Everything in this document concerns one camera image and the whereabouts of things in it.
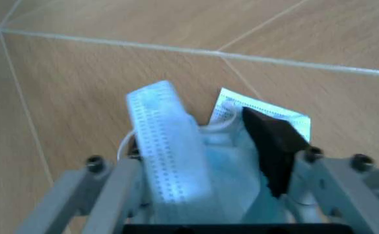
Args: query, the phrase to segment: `tile floor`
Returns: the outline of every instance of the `tile floor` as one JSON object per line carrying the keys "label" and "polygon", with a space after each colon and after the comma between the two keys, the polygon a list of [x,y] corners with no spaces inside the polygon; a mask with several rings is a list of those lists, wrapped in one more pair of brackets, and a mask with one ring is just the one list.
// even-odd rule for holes
{"label": "tile floor", "polygon": [[227,87],[379,164],[379,1],[0,0],[0,233],[64,170],[114,161],[125,94],[161,79],[200,123]]}

